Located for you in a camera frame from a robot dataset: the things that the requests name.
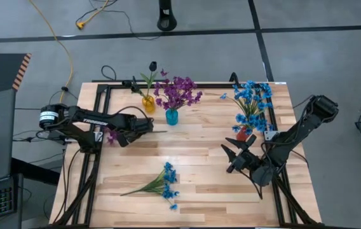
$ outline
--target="concrete floor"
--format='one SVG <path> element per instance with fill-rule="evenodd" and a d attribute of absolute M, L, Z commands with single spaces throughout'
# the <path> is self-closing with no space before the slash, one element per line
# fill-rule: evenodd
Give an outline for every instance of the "concrete floor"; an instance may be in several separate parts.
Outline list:
<path fill-rule="evenodd" d="M 125 16 L 117 13 L 101 13 L 83 31 L 77 30 L 74 21 L 91 9 L 88 1 L 34 1 L 59 36 L 129 32 Z M 246 0 L 173 0 L 173 5 L 176 31 L 254 28 Z M 262 28 L 361 25 L 361 1 L 357 0 L 261 0 L 255 1 L 255 6 Z M 125 10 L 135 32 L 158 31 L 157 1 L 120 0 L 111 9 Z M 51 36 L 50 31 L 28 0 L 0 0 L 0 38 L 42 36 Z M 303 143 L 323 222 L 361 228 L 361 135 L 354 127 L 361 113 L 361 31 L 263 36 L 274 79 L 288 83 L 293 104 L 309 94 L 324 94 L 339 103 L 337 118 Z M 152 60 L 196 81 L 225 81 L 233 71 L 242 81 L 267 80 L 255 34 L 171 36 L 154 41 L 93 39 L 64 44 L 74 61 L 69 88 L 76 95 L 83 82 L 103 79 L 100 68 L 105 64 L 115 68 L 119 79 L 128 79 L 147 70 Z M 41 108 L 69 76 L 67 57 L 54 41 L 0 43 L 0 53 L 32 53 L 17 93 L 18 108 Z M 76 103 L 71 96 L 64 102 Z M 38 114 L 16 111 L 14 133 L 37 130 Z M 16 142 L 13 156 L 30 162 L 61 150 L 55 142 Z M 39 164 L 51 168 L 61 161 L 56 157 Z M 43 225 L 43 202 L 54 194 L 55 187 L 24 182 L 33 196 L 24 207 L 23 226 Z"/>

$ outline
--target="table leg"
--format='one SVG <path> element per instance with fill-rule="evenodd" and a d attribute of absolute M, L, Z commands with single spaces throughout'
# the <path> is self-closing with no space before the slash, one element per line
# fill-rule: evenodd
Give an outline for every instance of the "table leg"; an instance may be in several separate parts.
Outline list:
<path fill-rule="evenodd" d="M 59 182 L 60 173 L 41 168 L 27 162 L 23 162 L 16 158 L 11 159 L 11 175 L 21 173 L 24 178 L 41 181 L 46 184 L 57 186 Z"/>

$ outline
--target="green leaf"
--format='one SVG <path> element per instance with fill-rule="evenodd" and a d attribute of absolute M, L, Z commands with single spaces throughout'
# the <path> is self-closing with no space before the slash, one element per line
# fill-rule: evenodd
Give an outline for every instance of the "green leaf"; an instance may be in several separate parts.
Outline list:
<path fill-rule="evenodd" d="M 149 83 L 149 78 L 148 78 L 146 75 L 142 74 L 142 73 L 140 73 L 140 74 L 141 74 L 141 76 L 142 76 L 142 79 L 144 79 L 144 81 L 145 81 L 146 83 Z"/>

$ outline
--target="wooden table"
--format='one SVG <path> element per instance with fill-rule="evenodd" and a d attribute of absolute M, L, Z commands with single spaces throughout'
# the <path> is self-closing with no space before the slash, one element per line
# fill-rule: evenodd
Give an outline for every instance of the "wooden table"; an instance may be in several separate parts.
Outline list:
<path fill-rule="evenodd" d="M 273 89 L 273 105 L 279 130 L 288 130 L 296 123 L 294 110 L 285 83 L 270 83 Z M 97 83 L 83 83 L 78 106 L 93 109 Z M 240 113 L 238 106 L 231 100 L 219 97 L 233 89 L 202 89 L 199 104 L 179 110 L 179 123 L 169 126 L 165 112 L 157 107 L 153 116 L 154 130 L 167 130 L 166 133 L 150 133 L 120 148 L 118 143 L 106 142 L 102 148 L 99 175 L 93 203 L 90 226 L 278 226 L 275 201 L 271 185 L 264 187 L 264 199 L 260 200 L 254 186 L 241 174 L 226 173 L 228 158 L 221 144 L 232 147 L 224 138 L 235 137 L 231 126 L 236 123 L 235 116 Z M 113 89 L 109 114 L 125 106 L 142 107 L 141 97 L 126 89 Z M 128 109 L 142 117 L 135 109 Z M 79 127 L 87 130 L 87 124 Z M 254 132 L 257 141 L 251 152 L 262 155 L 260 144 L 262 134 Z M 67 147 L 65 166 L 69 166 L 77 144 Z M 300 144 L 295 151 L 304 156 Z M 178 182 L 174 189 L 180 191 L 175 198 L 176 211 L 169 209 L 169 203 L 161 196 L 150 193 L 136 193 L 121 197 L 121 193 L 140 188 L 153 180 L 163 169 L 165 162 L 174 165 Z M 73 161 L 69 182 L 67 203 L 76 196 L 83 154 Z M 291 153 L 287 172 L 292 194 L 303 209 L 316 221 L 320 221 L 315 194 L 305 162 Z M 285 197 L 281 193 L 285 220 L 289 214 Z M 64 198 L 64 184 L 59 180 L 50 222 L 55 219 Z M 79 222 L 83 222 L 87 197 L 82 201 Z"/>

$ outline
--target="blue vase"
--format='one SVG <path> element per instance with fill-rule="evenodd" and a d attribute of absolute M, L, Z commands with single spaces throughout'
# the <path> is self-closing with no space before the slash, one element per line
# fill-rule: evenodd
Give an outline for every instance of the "blue vase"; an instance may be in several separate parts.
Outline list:
<path fill-rule="evenodd" d="M 167 124 L 169 125 L 176 125 L 178 123 L 178 111 L 177 110 L 171 110 L 168 109 L 165 113 L 167 116 Z"/>

